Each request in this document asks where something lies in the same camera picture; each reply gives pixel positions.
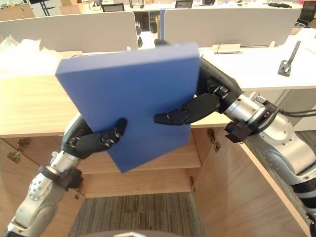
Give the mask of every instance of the white desk divider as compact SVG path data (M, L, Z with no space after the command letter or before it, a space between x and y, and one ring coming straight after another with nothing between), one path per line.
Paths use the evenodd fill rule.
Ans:
M0 22L0 36L39 40L56 51L108 52L137 49L133 12L37 17Z
M241 46L284 44L301 10L290 8L168 9L164 39L195 41L199 47L240 43Z

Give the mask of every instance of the black robotic finger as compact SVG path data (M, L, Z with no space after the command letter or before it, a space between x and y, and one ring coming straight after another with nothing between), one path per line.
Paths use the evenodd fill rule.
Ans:
M115 126L107 131L91 133L80 137L75 144L75 149L82 153L105 151L120 141L124 135L126 126L127 120L120 118Z
M154 122L166 125L190 124L213 113L219 106L217 96L205 93L189 100L179 109L155 115Z

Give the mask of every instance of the wooden desk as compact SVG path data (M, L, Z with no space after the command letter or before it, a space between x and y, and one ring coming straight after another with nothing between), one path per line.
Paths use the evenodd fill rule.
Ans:
M35 17L28 3L0 10L0 21Z

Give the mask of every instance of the blue board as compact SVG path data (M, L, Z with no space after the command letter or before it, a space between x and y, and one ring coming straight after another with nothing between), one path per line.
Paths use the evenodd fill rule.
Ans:
M156 124L153 117L193 97L199 64L198 46L184 44L64 59L56 76L94 132L128 120L108 151L126 172L188 143L189 125Z

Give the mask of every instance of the metal hinge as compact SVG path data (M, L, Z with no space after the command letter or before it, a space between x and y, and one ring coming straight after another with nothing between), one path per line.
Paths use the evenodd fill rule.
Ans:
M207 130L207 136L208 136L210 142L214 144L215 152L218 152L219 149L221 149L221 144L215 140L215 132L214 132L214 130L209 128Z
M82 187L83 187L83 182L80 184L79 188L74 189L75 192L76 192L74 198L77 199L77 200L79 200L80 195L83 196L83 194L81 193Z
M195 193L196 192L196 188L194 186L194 179L193 179L193 176L190 176L190 185L191 185L191 192L192 193Z
M6 155L6 157L12 160L16 164L19 163L21 160L20 155L25 150L25 148L28 147L30 142L31 142L30 138L20 139L17 143L19 145L17 152L10 152Z

